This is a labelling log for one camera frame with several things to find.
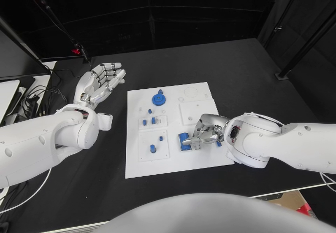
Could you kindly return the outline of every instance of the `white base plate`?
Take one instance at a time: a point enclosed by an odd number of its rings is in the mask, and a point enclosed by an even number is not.
[[[152,103],[152,97],[157,94],[159,89],[163,90],[167,99],[162,106]],[[195,124],[203,113],[218,114],[208,83],[127,92],[126,178],[234,164],[227,157],[225,145],[218,147],[216,143],[201,144],[199,150],[180,151],[179,134],[189,133],[192,135]],[[152,122],[147,121],[149,127],[141,127],[143,118],[163,116],[167,117],[165,126],[153,129]],[[160,154],[159,150],[157,153],[150,153],[150,145],[156,145],[157,149],[162,145],[157,132],[167,133],[165,137],[167,149],[165,151],[167,151],[169,158],[163,158],[166,153]]]

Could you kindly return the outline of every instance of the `black table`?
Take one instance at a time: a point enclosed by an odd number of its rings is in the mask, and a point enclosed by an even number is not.
[[[280,69],[255,39],[101,56],[94,58],[94,67],[107,62],[121,62],[127,71],[126,84],[97,107],[97,112],[114,115],[113,128],[100,132],[90,150],[52,169],[35,198],[3,216],[2,220],[12,222],[10,233],[38,233],[108,221],[137,206],[188,193],[254,196],[322,184],[316,172],[297,170],[276,159],[264,169],[235,164],[124,178],[127,90],[208,82],[221,115],[255,112],[284,124],[317,122],[290,81],[276,79]],[[74,59],[58,62],[55,69],[71,69],[79,75],[88,65]],[[58,73],[62,93],[72,100],[79,79],[66,71]],[[53,111],[62,106],[59,98]],[[45,176],[29,181],[16,203],[35,192]]]

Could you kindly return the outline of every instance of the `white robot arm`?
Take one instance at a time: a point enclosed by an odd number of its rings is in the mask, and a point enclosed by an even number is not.
[[[192,138],[183,144],[225,143],[228,157],[264,168],[270,157],[297,169],[336,174],[336,125],[291,123],[250,113],[228,119],[203,114]]]
[[[124,83],[120,67],[120,63],[105,63],[84,74],[74,104],[56,114],[0,128],[0,188],[38,176],[94,145],[100,130],[111,129],[113,116],[94,109]]]

